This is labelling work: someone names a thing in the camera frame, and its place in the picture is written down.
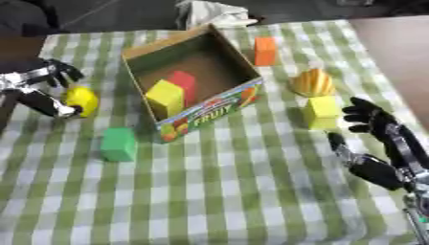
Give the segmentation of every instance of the yellow cube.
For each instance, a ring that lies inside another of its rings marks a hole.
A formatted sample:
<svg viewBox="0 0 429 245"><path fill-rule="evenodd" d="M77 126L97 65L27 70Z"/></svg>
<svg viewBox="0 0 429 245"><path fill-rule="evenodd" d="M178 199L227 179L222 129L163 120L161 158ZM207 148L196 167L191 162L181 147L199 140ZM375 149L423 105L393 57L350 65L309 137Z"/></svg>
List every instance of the yellow cube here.
<svg viewBox="0 0 429 245"><path fill-rule="evenodd" d="M308 99L304 109L305 121L309 129L332 129L340 115L340 108L332 96Z"/></svg>
<svg viewBox="0 0 429 245"><path fill-rule="evenodd" d="M167 80L159 80L153 85L146 98L158 120L175 116L183 110L183 88Z"/></svg>

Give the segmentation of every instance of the checkered tablecloth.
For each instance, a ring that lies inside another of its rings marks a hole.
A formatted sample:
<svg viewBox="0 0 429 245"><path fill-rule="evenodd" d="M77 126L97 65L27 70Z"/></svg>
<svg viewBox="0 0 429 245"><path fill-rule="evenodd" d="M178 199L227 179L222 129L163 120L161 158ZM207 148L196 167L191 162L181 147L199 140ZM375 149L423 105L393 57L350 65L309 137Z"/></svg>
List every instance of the checkered tablecloth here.
<svg viewBox="0 0 429 245"><path fill-rule="evenodd" d="M139 127L138 93L121 50L167 31L50 36L41 53L79 67L100 95L93 117L66 122L15 109L0 140L0 244L404 244L414 239L390 193L351 176L322 131L303 128L305 99L289 78L323 67L340 106L351 95L425 133L347 21L223 31L245 54L274 36L277 65L258 68L260 100L166 145L140 136L135 163L99 155L108 127ZM51 89L58 94L60 89ZM354 151L383 156L368 136L340 131Z"/></svg>

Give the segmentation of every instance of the open cardboard box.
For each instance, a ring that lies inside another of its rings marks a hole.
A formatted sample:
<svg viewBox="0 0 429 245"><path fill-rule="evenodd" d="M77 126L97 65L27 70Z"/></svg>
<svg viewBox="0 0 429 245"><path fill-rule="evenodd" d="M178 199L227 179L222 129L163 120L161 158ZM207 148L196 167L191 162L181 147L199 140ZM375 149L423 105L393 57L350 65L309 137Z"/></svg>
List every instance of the open cardboard box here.
<svg viewBox="0 0 429 245"><path fill-rule="evenodd" d="M172 35L123 52L126 69L139 90L152 128L170 142L214 119L253 102L262 77L213 25ZM196 103L180 114L157 119L146 91L174 71L195 77Z"/></svg>

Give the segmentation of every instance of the metal robotic arm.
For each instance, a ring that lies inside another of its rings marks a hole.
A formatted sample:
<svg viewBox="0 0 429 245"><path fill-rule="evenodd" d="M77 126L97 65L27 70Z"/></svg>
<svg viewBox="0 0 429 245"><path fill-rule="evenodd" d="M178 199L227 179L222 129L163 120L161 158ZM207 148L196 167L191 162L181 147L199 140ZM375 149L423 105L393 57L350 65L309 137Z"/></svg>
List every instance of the metal robotic arm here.
<svg viewBox="0 0 429 245"><path fill-rule="evenodd" d="M405 189L404 213L420 244L429 244L429 233L421 220L429 218L429 158L414 134L382 108L358 98L346 107L345 120L359 123L351 132L371 133L385 146L390 163L370 154L352 152L344 138L328 133L330 146L353 175L388 190Z"/></svg>
<svg viewBox="0 0 429 245"><path fill-rule="evenodd" d="M51 86L68 87L68 79L78 81L83 74L75 67L55 59L32 59L23 61L0 62L0 94L18 93L18 101L50 117L68 118L79 114L78 105L67 106L60 100L31 87L33 84L47 81Z"/></svg>

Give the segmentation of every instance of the yellow block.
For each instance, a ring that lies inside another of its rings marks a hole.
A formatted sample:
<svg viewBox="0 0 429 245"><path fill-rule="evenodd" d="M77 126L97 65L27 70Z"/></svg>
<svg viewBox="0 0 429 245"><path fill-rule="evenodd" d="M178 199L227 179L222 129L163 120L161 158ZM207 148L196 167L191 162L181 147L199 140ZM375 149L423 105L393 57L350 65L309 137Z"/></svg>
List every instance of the yellow block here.
<svg viewBox="0 0 429 245"><path fill-rule="evenodd" d="M88 117L99 106L99 99L87 87L73 86L62 95L63 101L68 106L78 105L82 108L81 117Z"/></svg>
<svg viewBox="0 0 429 245"><path fill-rule="evenodd" d="M332 96L308 99L304 108L305 121L309 129L332 129L340 115L340 108Z"/></svg>
<svg viewBox="0 0 429 245"><path fill-rule="evenodd" d="M183 110L183 88L167 80L159 80L153 85L147 91L146 98L158 120L172 117Z"/></svg>

